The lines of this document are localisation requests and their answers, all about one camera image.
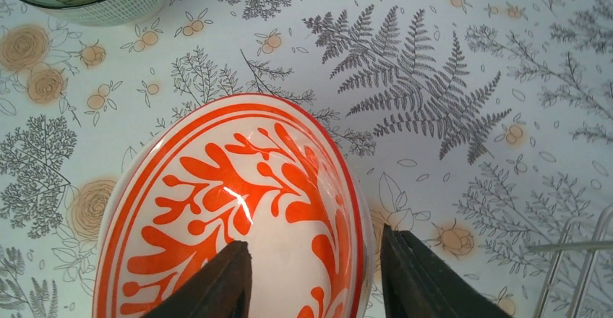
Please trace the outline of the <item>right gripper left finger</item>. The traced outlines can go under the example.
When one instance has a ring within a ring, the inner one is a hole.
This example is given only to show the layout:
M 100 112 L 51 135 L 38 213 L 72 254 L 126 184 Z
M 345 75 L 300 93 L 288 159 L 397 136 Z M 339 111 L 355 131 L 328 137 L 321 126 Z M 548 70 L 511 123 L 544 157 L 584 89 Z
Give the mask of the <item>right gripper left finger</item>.
M 248 317 L 251 291 L 252 257 L 248 243 L 236 240 L 145 316 Z

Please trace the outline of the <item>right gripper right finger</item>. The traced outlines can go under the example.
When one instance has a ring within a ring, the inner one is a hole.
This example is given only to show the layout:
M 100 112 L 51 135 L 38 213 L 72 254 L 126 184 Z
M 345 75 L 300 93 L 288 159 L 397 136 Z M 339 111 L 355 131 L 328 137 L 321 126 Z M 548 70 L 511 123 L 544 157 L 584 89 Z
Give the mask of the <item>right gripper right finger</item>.
M 509 316 L 410 231 L 384 225 L 380 262 L 386 317 Z

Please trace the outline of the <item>white bowl red rim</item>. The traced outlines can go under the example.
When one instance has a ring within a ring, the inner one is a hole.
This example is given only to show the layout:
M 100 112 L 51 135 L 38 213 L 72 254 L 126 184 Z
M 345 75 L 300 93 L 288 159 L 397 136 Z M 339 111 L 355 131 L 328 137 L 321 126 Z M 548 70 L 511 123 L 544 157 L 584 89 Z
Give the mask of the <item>white bowl red rim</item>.
M 362 317 L 374 241 L 358 180 L 323 126 L 271 95 L 214 100 L 138 155 L 99 238 L 94 317 L 142 317 L 232 241 L 251 317 Z

